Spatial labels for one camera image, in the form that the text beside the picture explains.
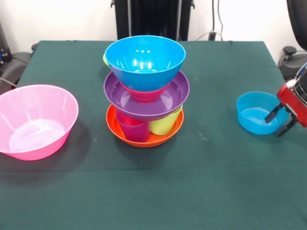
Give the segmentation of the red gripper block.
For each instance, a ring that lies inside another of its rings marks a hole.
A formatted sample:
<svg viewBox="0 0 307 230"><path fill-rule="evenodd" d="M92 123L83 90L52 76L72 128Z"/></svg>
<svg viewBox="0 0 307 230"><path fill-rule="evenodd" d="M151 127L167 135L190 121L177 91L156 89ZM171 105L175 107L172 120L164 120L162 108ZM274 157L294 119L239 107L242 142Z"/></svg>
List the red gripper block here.
<svg viewBox="0 0 307 230"><path fill-rule="evenodd" d="M284 122L284 117L278 115L279 111L286 105L295 116L291 120L279 127L275 132L276 136L281 137L289 131L298 121L303 127L307 126L307 92L301 87L300 83L295 83L292 87L284 84L277 93L279 103L264 119L265 123Z"/></svg>

